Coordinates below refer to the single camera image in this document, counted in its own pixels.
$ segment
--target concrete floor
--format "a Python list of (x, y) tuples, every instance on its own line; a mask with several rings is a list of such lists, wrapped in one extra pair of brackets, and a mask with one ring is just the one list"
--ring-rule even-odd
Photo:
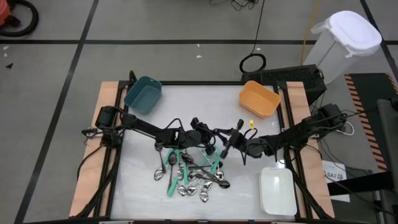
[[(85, 149), (80, 131), (91, 123), (102, 81), (125, 80), (131, 69), (139, 77), (148, 75), (158, 80), (239, 80), (239, 62), (251, 51), (252, 44), (200, 43), (202, 40), (253, 39), (261, 9), (259, 4), (251, 11), (238, 12), (228, 3), (211, 6), (207, 0), (30, 1), (40, 13), (37, 30), (18, 41), (0, 37), (3, 145), (0, 215), (3, 223), (13, 223), (16, 219), (66, 78), (72, 78), (72, 82), (25, 222), (68, 217), (76, 170)], [(366, 2), (384, 39), (398, 40), (395, 22), (398, 2)], [(302, 40), (315, 3), (316, 0), (266, 0), (259, 39)], [(92, 23), (88, 23), (90, 29), (79, 41), (91, 9), (95, 13)], [(342, 10), (354, 11), (366, 18), (359, 0), (333, 0), (322, 1), (315, 22)], [(23, 21), (29, 19), (27, 12), (22, 6), (15, 10), (17, 16), (25, 14), (21, 16)], [(317, 36), (311, 35), (310, 39), (316, 40)], [(197, 40), (197, 43), (88, 40)], [(302, 46), (297, 42), (258, 45), (257, 48), (267, 57), (267, 69), (300, 63)], [(388, 45), (388, 49), (398, 59), (398, 46)], [(71, 66), (73, 59), (76, 67)], [(14, 63), (13, 68), (5, 68), (10, 63)], [(253, 70), (259, 63), (248, 62), (245, 69)], [(382, 50), (360, 60), (348, 71), (366, 72), (392, 73)], [(329, 84), (324, 103), (329, 102), (354, 110), (343, 77)], [(331, 151), (349, 166), (376, 170), (359, 119), (351, 118), (351, 121), (356, 129), (354, 136), (336, 133), (326, 138)]]

